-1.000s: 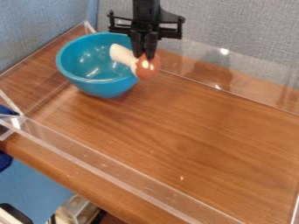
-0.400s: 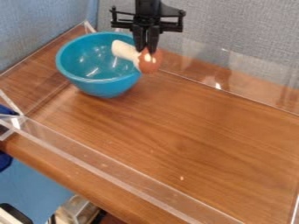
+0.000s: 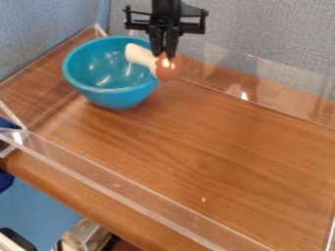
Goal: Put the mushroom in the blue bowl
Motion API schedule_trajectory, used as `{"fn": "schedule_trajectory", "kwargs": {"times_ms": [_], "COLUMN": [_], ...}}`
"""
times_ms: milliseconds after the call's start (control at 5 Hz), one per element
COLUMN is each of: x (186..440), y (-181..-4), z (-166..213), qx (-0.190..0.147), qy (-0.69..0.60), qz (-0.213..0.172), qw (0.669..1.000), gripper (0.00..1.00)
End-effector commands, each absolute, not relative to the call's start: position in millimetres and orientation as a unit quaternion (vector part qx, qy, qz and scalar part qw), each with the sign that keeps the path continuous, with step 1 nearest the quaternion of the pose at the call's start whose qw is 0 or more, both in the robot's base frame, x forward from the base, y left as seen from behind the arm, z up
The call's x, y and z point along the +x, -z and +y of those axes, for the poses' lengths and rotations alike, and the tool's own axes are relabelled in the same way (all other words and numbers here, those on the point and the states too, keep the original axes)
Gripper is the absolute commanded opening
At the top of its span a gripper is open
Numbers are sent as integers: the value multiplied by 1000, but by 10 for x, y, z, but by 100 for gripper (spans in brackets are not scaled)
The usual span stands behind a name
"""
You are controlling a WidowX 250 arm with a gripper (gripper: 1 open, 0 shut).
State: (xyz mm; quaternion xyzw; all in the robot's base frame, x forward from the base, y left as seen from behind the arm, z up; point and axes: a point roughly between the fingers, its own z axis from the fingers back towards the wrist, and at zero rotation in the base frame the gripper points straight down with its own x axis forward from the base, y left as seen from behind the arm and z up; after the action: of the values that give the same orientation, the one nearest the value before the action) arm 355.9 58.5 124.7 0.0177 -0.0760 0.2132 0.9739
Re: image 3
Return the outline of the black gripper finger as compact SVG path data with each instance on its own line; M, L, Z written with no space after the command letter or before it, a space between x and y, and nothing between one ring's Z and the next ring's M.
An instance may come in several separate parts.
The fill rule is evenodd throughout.
M164 31L155 25L151 25L148 35L153 56L159 57L164 50Z
M169 26L167 28L167 37L165 37L165 52L167 52L167 57L169 59L175 57L177 40L179 40L179 27Z

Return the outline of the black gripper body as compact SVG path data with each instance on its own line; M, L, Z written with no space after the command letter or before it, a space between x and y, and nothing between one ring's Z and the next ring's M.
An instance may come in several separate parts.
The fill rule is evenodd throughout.
M149 31L149 26L165 29L177 26L180 33L205 33L209 12L183 1L152 1L148 11L137 11L129 5L123 9L127 29Z

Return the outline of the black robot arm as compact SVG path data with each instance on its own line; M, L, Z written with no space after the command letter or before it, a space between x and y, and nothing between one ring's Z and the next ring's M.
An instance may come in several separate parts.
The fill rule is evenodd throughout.
M181 0L151 0L151 3L149 12L135 11L129 5L124 7L124 27L144 30L149 36L153 56L159 57L167 53L167 57L172 59L179 37L184 33L205 33L205 19L209 13Z

